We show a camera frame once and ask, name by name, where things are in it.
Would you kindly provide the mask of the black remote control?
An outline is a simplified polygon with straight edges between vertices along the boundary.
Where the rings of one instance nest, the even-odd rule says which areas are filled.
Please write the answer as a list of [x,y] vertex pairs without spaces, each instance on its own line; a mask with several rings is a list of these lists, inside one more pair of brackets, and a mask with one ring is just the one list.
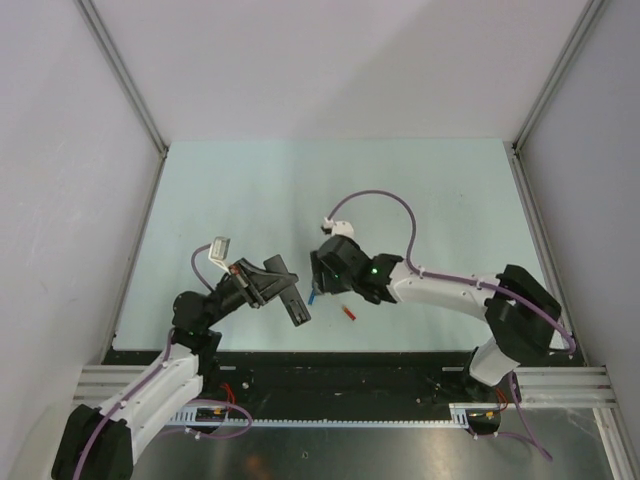
[[[290,274],[284,260],[277,254],[263,262],[267,271],[279,274]],[[287,287],[280,295],[279,298],[282,301],[290,319],[295,327],[307,323],[311,320],[311,314],[309,313],[306,303],[303,301],[297,287],[297,281]]]

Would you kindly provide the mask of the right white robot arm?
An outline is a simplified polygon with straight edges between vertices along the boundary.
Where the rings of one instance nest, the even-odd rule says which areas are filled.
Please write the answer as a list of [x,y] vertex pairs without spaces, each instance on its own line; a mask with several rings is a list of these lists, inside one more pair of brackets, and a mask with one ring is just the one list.
[[316,294],[354,292],[379,305],[420,303],[486,323],[491,338],[471,354],[461,376],[463,393],[484,401],[520,365],[548,359],[560,304],[529,272],[507,265],[496,275],[450,279],[416,273],[392,254],[367,256],[351,238],[336,235],[310,253]]

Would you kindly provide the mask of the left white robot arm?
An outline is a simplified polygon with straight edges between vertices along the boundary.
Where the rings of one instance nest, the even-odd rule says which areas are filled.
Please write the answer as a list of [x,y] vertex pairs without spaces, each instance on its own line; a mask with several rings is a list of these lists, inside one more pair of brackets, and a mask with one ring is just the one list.
[[207,294],[185,291],[173,303],[172,327],[158,357],[133,382],[96,407],[77,406],[69,415],[51,467],[54,479],[128,479],[146,447],[190,401],[214,397],[221,387],[213,331],[240,307],[258,309],[283,300],[296,325],[299,278],[275,255],[257,267],[246,259],[228,266]]

